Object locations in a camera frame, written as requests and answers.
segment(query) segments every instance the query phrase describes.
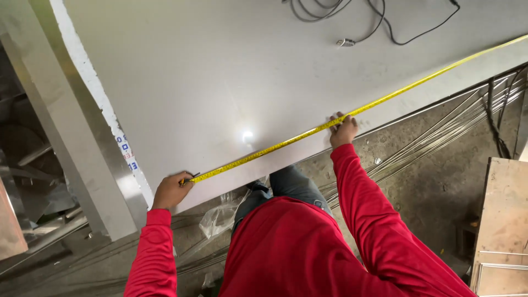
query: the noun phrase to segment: hand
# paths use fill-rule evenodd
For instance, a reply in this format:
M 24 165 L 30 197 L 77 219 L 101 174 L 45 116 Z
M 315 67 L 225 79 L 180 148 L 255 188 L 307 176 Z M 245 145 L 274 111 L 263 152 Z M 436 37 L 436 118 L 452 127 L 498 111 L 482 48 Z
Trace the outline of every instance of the hand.
M 182 179 L 191 179 L 192 175 L 187 172 L 181 172 L 175 175 L 166 177 L 159 183 L 156 195 L 154 195 L 154 202 L 152 209 L 170 209 L 182 202 L 183 198 L 194 186 L 194 182 L 187 182 L 185 185 L 180 185 Z
M 337 116 L 342 117 L 343 113 L 338 112 Z M 330 144 L 332 145 L 332 148 L 336 149 L 343 144 L 352 143 L 358 130 L 359 128 L 357 127 L 356 119 L 351 115 L 347 115 L 340 125 L 330 127 L 330 131 L 332 132 L 332 135 L 330 136 Z

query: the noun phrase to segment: floor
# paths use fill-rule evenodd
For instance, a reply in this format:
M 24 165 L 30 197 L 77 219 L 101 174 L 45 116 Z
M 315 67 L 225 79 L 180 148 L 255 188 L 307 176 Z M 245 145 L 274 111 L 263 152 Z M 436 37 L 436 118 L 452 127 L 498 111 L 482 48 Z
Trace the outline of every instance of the floor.
M 453 110 L 461 99 L 354 141 L 363 167 L 373 166 L 376 158 L 386 160 Z M 521 103 L 521 100 L 517 100 L 510 104 L 504 116 L 501 131 L 509 147 L 515 145 Z M 325 152 L 298 164 L 301 171 L 318 186 L 335 181 L 329 154 L 330 152 Z M 409 229 L 459 275 L 465 273 L 469 265 L 454 255 L 454 221 L 462 219 L 466 214 L 480 212 L 487 162 L 491 156 L 498 154 L 488 123 L 484 121 L 464 137 L 379 184 Z M 174 218 L 174 245 L 178 255 L 184 254 L 204 238 L 197 223 L 207 210 L 219 204 L 220 198 L 216 198 Z M 346 242 L 357 253 L 354 239 L 347 231 L 340 209 L 336 208 L 333 212 Z M 41 268 L 20 276 L 1 276 L 0 292 L 5 292 L 5 296 L 70 296 L 73 293 L 79 296 L 120 296 L 123 279 L 126 279 L 136 253 L 137 238 L 134 234 L 101 248 L 105 245 L 104 240 L 97 243 L 99 239 L 95 237 L 90 240 L 96 243 L 83 244 L 86 239 L 80 234 L 77 242 L 80 240 L 81 244 L 77 244 L 73 254 L 56 256 L 65 253 L 64 246 L 57 244 L 43 253 L 41 260 L 32 259 L 25 263 L 26 267 L 38 263 Z M 227 246 L 229 238 L 229 232 L 222 234 L 200 250 L 193 259 Z M 95 253 L 82 256 L 86 253 L 84 245 L 100 247 Z M 42 260 L 52 256 L 56 256 L 57 260 Z M 198 296 L 206 273 L 212 273 L 213 278 L 220 277 L 223 263 L 179 275 L 178 296 Z M 98 287 L 98 290 L 86 289 L 87 286 L 92 289 Z

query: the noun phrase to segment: metal frame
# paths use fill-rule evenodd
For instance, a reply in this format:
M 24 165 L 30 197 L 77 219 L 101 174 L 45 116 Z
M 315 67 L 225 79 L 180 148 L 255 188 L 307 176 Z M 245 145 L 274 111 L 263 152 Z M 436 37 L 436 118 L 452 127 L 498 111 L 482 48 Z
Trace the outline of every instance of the metal frame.
M 112 240 L 138 231 L 147 203 L 68 55 L 50 3 L 2 1 L 0 41 L 92 230 Z

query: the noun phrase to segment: person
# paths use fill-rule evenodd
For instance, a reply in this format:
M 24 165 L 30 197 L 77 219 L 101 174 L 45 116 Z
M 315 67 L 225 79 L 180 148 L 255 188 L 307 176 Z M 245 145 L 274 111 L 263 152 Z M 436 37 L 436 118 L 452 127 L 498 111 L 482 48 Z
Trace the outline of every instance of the person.
M 288 166 L 270 174 L 274 197 L 260 182 L 249 185 L 253 191 L 235 215 L 220 296 L 476 296 L 366 175 L 352 145 L 357 130 L 347 116 L 331 128 L 330 143 L 341 212 L 364 266 L 314 183 Z M 180 187 L 182 178 L 191 176 L 164 178 L 156 191 L 125 296 L 176 296 L 167 209 L 193 186 Z

